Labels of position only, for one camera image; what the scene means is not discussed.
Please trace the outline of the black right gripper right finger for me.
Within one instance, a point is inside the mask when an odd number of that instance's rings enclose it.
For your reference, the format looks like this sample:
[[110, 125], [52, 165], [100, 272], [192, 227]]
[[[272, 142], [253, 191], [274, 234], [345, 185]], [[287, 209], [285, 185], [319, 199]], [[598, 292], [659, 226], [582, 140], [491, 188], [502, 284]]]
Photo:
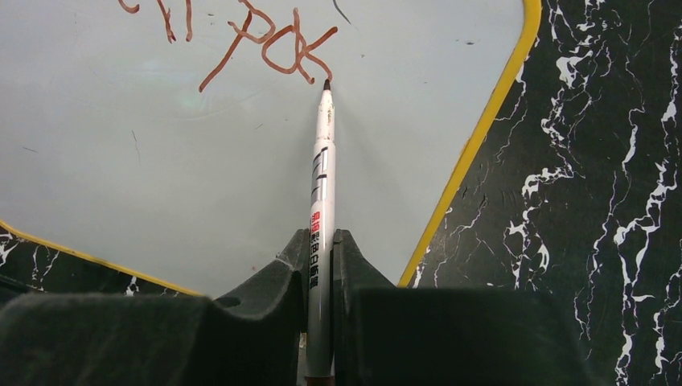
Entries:
[[591, 385], [594, 374], [547, 294], [406, 289], [334, 236], [339, 385]]

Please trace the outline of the white whiteboard marker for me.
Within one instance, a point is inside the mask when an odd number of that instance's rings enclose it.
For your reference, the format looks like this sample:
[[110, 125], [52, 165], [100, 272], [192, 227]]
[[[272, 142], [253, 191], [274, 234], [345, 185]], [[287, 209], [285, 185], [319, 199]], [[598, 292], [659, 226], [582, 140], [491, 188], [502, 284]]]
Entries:
[[335, 155], [335, 107], [331, 81], [325, 80], [318, 106], [311, 173], [306, 332], [308, 385], [334, 383], [331, 254], [335, 232]]

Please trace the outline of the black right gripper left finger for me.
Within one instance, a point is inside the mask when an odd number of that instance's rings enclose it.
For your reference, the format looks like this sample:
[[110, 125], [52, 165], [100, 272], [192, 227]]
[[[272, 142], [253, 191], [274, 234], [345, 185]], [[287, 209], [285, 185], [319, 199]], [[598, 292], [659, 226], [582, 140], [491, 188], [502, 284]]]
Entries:
[[308, 235], [218, 298], [18, 296], [1, 309], [1, 382], [294, 385]]

